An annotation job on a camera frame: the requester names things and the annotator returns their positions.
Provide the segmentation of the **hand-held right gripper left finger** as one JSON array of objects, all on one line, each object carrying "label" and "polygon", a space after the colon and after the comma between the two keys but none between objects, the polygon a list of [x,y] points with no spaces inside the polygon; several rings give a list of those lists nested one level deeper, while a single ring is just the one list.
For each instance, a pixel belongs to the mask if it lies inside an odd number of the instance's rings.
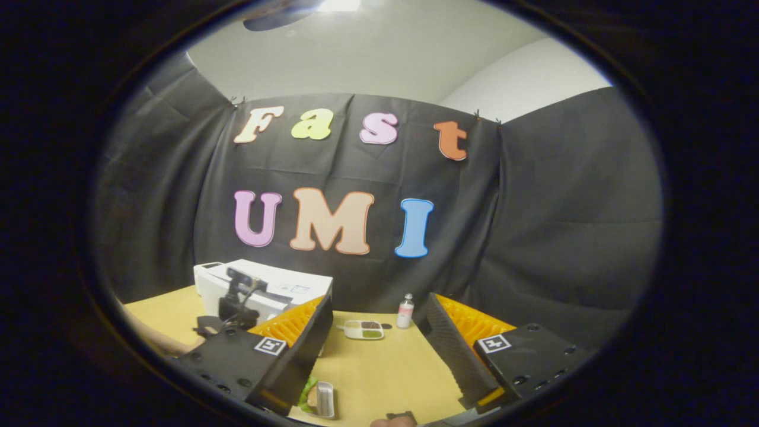
[{"label": "hand-held right gripper left finger", "polygon": [[287,416],[333,327],[332,299],[321,295],[256,327],[222,327],[178,367],[225,396]]}]

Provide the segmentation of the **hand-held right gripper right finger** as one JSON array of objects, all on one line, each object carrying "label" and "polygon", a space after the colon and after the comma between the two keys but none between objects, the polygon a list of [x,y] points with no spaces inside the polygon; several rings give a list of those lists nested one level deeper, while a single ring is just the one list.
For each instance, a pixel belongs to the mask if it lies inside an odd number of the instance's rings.
[{"label": "hand-held right gripper right finger", "polygon": [[499,316],[431,292],[426,338],[452,373],[467,409],[491,410],[547,391],[595,350],[531,318]]}]

